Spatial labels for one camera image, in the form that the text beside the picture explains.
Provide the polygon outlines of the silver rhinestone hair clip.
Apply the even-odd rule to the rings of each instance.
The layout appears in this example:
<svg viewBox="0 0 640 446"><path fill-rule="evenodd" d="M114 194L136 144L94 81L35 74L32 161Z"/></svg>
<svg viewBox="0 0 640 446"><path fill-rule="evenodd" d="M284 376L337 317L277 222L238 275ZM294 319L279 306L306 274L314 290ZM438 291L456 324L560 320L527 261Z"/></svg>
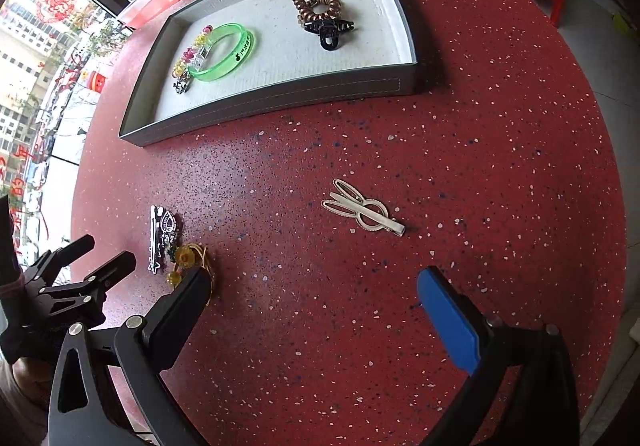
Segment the silver rhinestone hair clip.
<svg viewBox="0 0 640 446"><path fill-rule="evenodd" d="M160 237L160 219L162 218L163 209L159 209L156 205L150 206L150 246L149 246L149 265L148 270L152 275L156 275L162 266L162 238Z"/></svg>

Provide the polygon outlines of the cream white hair clip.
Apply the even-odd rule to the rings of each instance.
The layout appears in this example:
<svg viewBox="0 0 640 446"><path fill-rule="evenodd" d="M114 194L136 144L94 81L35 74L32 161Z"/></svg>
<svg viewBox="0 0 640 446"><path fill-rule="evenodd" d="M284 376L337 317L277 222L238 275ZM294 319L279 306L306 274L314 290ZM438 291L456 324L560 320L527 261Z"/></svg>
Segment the cream white hair clip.
<svg viewBox="0 0 640 446"><path fill-rule="evenodd" d="M321 202L325 210L353 218L360 228L368 232L385 230L398 237L405 234L406 226L390 216L383 202L366 197L355 186L340 178L333 180L333 187L329 198Z"/></svg>

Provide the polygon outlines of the green translucent bangle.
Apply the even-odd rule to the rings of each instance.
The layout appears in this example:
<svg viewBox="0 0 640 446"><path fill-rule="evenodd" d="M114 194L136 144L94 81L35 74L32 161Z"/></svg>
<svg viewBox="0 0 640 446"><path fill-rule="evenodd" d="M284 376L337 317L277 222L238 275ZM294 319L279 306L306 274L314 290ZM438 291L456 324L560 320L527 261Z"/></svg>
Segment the green translucent bangle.
<svg viewBox="0 0 640 446"><path fill-rule="evenodd" d="M204 45L186 67L194 80L213 82L233 72L248 58L254 35L239 23L226 23L205 35Z"/></svg>

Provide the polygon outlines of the black claw hair clip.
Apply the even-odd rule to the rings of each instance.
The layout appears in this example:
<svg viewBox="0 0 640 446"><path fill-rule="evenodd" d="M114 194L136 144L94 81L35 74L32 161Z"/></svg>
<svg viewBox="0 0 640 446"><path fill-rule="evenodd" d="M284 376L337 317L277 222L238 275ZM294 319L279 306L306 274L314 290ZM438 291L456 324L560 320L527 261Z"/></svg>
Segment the black claw hair clip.
<svg viewBox="0 0 640 446"><path fill-rule="evenodd" d="M340 36L351 32L355 24L342 19L315 20L305 22L303 28L319 37L320 46L324 50L333 51L340 46Z"/></svg>

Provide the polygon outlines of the small silver patterned clip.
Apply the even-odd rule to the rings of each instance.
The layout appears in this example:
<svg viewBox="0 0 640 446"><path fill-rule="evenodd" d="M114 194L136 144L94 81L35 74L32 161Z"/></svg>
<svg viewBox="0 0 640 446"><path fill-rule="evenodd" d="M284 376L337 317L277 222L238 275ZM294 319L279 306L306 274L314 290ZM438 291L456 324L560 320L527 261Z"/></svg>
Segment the small silver patterned clip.
<svg viewBox="0 0 640 446"><path fill-rule="evenodd" d="M160 242L164 247L172 247L179 234L179 225L175 215L159 206L157 208L158 216L160 217Z"/></svg>

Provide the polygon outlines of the grey jewelry tray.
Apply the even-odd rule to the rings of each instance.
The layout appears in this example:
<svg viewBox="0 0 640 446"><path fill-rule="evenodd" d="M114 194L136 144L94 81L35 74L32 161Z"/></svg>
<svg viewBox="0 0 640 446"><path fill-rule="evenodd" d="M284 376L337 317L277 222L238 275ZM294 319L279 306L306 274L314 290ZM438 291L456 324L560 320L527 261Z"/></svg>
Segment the grey jewelry tray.
<svg viewBox="0 0 640 446"><path fill-rule="evenodd" d="M196 0L165 20L142 65L119 137L138 147L214 124L294 106L411 94L418 58L399 0L341 0L352 31L325 50L292 0ZM255 39L247 61L179 94L171 68L210 25L239 23Z"/></svg>

